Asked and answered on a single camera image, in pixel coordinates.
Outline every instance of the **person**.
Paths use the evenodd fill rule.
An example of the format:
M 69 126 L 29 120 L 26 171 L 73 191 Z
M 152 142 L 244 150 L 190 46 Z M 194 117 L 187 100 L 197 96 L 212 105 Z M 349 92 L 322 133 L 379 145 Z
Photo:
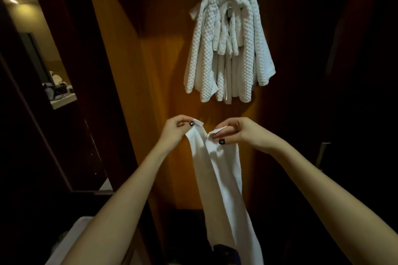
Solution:
M 183 115 L 167 120 L 155 147 L 92 219 L 63 265 L 122 262 L 159 167 L 192 121 Z M 280 163 L 353 264 L 398 264 L 395 231 L 289 143 L 247 117 L 229 118 L 216 128 L 221 127 L 225 128 L 213 135 L 220 144 L 246 143 Z

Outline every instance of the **waffle-textured fabric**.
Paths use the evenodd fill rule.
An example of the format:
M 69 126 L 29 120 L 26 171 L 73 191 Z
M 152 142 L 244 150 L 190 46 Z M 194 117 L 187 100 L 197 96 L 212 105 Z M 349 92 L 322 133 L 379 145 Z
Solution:
M 241 265 L 263 265 L 261 247 L 242 198 L 238 145 L 220 145 L 195 125 L 186 133 L 196 182 L 205 213 L 207 239 L 211 247 L 222 244 L 235 249 Z
M 275 74 L 257 0 L 202 0 L 190 14 L 196 25 L 184 77 L 186 92 L 195 88 L 202 102 L 214 93 L 227 104 L 235 96 L 250 102 L 257 82 L 267 85 Z

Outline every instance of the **wooden closet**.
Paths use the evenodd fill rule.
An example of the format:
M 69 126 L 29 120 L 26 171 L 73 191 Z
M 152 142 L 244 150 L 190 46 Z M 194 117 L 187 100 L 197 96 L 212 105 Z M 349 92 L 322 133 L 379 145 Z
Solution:
M 258 0 L 276 75 L 255 89 L 250 103 L 234 98 L 232 105 L 215 98 L 201 103 L 198 92 L 184 90 L 195 25 L 188 11 L 200 1 L 92 0 L 137 162 L 155 145 L 165 121 L 178 114 L 201 120 L 208 132 L 228 117 L 247 116 L 315 162 L 328 140 L 331 92 L 347 73 L 328 74 L 328 65 L 338 68 L 347 55 L 355 60 L 374 0 Z M 364 10 L 361 17 L 357 5 Z M 350 37 L 347 23 L 359 30 L 357 36 Z M 351 54 L 342 49 L 344 40 L 351 40 Z M 239 148 L 243 197 L 264 261 L 279 263 L 289 249 L 301 194 L 270 156 Z M 166 254 L 173 212 L 201 209 L 186 138 L 164 161 L 149 205 Z

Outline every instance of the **forearm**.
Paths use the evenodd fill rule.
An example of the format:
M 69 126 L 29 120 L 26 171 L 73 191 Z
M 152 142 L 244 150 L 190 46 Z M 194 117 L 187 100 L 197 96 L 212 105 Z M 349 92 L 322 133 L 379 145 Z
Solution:
M 155 146 L 92 219 L 65 258 L 69 264 L 120 264 L 167 152 Z
M 397 234 L 287 142 L 271 155 L 311 204 L 341 250 L 354 264 L 398 264 Z

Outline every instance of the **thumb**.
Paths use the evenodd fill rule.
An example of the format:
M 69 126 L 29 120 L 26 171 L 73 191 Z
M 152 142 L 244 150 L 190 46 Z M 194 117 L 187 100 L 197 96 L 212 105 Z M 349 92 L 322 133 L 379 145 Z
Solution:
M 240 132 L 230 136 L 226 136 L 218 141 L 220 145 L 231 145 L 231 144 L 237 144 L 238 142 L 241 142 Z
M 184 123 L 184 125 L 178 127 L 178 130 L 181 132 L 181 136 L 185 135 L 185 133 L 188 132 L 192 128 L 192 126 L 189 123 Z

